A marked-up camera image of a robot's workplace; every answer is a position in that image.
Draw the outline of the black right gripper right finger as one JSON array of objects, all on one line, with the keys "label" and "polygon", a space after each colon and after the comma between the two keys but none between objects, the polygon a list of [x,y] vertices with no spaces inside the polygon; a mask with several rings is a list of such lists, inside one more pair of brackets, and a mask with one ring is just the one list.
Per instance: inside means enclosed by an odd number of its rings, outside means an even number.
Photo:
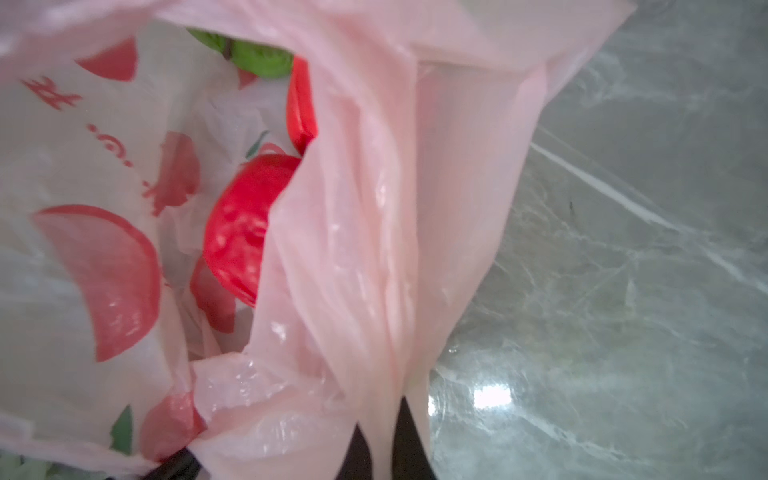
[{"label": "black right gripper right finger", "polygon": [[393,480],[436,480],[408,401],[401,399],[393,440]]}]

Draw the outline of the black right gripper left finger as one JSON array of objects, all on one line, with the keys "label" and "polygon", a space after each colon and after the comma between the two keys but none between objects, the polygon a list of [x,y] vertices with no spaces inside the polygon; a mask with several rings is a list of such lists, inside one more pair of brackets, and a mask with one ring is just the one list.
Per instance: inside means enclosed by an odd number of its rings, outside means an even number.
[{"label": "black right gripper left finger", "polygon": [[336,480],[372,480],[372,458],[359,425],[355,426]]}]

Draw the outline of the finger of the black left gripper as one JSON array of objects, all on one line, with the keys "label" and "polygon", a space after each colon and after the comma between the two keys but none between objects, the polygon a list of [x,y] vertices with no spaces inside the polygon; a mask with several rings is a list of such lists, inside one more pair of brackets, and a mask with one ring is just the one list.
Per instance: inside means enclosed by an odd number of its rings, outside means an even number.
[{"label": "finger of the black left gripper", "polygon": [[202,465],[193,453],[183,448],[144,475],[142,480],[196,480],[201,470]]}]

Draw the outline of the pink apple-print plastic bag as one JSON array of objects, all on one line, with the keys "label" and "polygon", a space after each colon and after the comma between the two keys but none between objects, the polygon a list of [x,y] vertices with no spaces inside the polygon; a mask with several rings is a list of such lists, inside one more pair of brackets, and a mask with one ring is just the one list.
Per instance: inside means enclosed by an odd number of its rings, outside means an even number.
[{"label": "pink apple-print plastic bag", "polygon": [[[499,249],[544,106],[630,1],[5,1],[1,475],[335,479],[359,425],[392,479],[427,383]],[[188,29],[308,63],[238,69]],[[256,304],[203,257],[241,166],[301,159]]]}]

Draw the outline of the red apple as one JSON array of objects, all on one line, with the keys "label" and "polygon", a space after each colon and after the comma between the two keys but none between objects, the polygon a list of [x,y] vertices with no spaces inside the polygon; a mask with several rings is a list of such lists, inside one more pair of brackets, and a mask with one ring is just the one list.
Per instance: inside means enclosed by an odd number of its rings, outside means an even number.
[{"label": "red apple", "polygon": [[250,307],[256,304],[270,209],[300,163],[269,153],[243,164],[209,215],[204,260],[221,285]]},{"label": "red apple", "polygon": [[286,125],[294,148],[303,156],[308,145],[316,138],[318,127],[308,63],[298,56],[293,59],[286,103]]}]

